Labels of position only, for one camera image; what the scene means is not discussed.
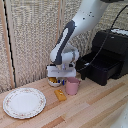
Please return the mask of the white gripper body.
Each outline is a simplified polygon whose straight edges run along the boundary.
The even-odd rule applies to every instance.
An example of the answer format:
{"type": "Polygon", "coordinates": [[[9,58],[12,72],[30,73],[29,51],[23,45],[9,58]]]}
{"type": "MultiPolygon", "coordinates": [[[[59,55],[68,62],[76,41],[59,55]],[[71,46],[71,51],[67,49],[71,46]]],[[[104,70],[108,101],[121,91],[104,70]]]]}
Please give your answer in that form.
{"type": "Polygon", "coordinates": [[[62,64],[59,66],[49,65],[47,67],[47,76],[48,77],[75,77],[76,69],[73,63],[62,64]]]}

